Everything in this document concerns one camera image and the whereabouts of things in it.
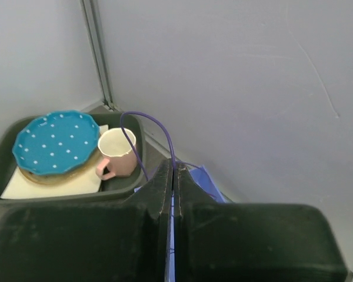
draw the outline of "pink mug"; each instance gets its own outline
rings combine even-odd
[[[136,147],[136,136],[125,128],[132,144]],[[98,140],[98,149],[103,160],[95,169],[96,175],[102,180],[115,176],[130,176],[137,166],[137,158],[120,127],[107,130]]]

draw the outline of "dark green container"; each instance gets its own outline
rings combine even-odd
[[[114,128],[119,127],[120,115],[121,113],[104,113],[92,114],[91,116],[98,125],[108,125],[109,128]],[[34,116],[27,117],[14,123],[4,133],[0,140],[0,196],[6,188],[17,166],[16,160],[12,154],[12,147],[16,136],[34,118]],[[135,116],[125,116],[124,127],[130,129],[135,134],[138,153],[141,156],[142,161],[145,162],[145,137],[140,121]],[[0,198],[0,204],[39,204],[56,202],[80,203],[124,199],[129,194],[134,192],[134,188],[139,186],[141,179],[141,168],[140,166],[137,166],[130,177],[116,177],[102,182],[99,192],[97,193],[23,200],[3,200]]]

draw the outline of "gray wall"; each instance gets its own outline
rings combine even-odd
[[[118,106],[232,199],[319,207],[353,269],[353,1],[99,4]]]
[[[22,117],[100,99],[79,1],[0,1],[0,137]]]

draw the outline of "white napkin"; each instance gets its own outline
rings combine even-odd
[[[108,125],[99,127],[101,134],[108,130]],[[12,178],[1,194],[2,199],[33,199],[46,197],[70,196],[78,194],[96,193],[101,185],[101,180],[95,174],[95,166],[90,167],[72,179],[53,185],[41,185],[28,180],[16,167]]]

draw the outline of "polka dot plate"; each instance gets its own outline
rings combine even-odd
[[[18,135],[17,165],[37,175],[62,174],[84,164],[95,150],[99,126],[86,113],[52,112],[34,119]]]

